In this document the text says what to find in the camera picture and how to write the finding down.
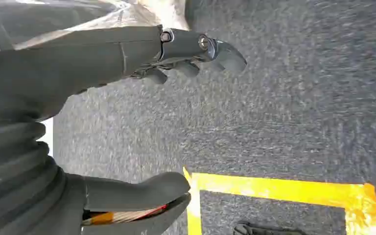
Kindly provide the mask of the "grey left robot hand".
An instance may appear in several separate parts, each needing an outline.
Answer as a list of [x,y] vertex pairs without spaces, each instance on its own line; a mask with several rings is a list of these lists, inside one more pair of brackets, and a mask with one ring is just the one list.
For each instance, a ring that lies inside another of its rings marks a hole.
[[198,62],[243,71],[232,45],[177,29],[118,27],[68,33],[0,51],[0,235],[160,235],[186,210],[189,183],[165,172],[138,184],[66,173],[39,139],[67,99],[123,78],[164,83]]

